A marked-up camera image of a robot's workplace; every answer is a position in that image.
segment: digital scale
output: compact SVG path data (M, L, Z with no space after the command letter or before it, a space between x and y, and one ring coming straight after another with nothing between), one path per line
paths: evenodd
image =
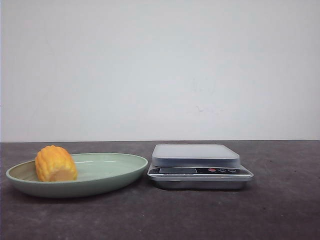
M242 189L254 176L221 144L158 144L147 175L163 189Z

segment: oval plate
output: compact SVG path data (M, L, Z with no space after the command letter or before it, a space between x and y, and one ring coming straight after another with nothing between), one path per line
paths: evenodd
M137 180L148 161L122 153L81 153L71 155L78 171L77 180L39 181L35 161L11 167L6 176L19 191L37 197L74 198L107 193Z

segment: white wall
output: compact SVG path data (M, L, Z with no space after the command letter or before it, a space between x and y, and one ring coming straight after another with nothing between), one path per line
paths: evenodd
M3 0L1 141L320 139L318 0Z

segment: countertop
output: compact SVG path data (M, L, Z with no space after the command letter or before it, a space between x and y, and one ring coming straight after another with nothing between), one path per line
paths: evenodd
M151 162L160 143L223 144L254 173L242 190L164 190L143 176L116 191L49 199L14 189L6 170L50 144L76 153L126 153ZM1 143L3 240L320 239L320 141Z

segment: yellow corn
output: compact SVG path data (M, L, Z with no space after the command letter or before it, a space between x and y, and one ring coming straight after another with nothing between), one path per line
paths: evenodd
M71 155L60 146L46 146L35 157L35 170L43 182L76 180L78 171Z

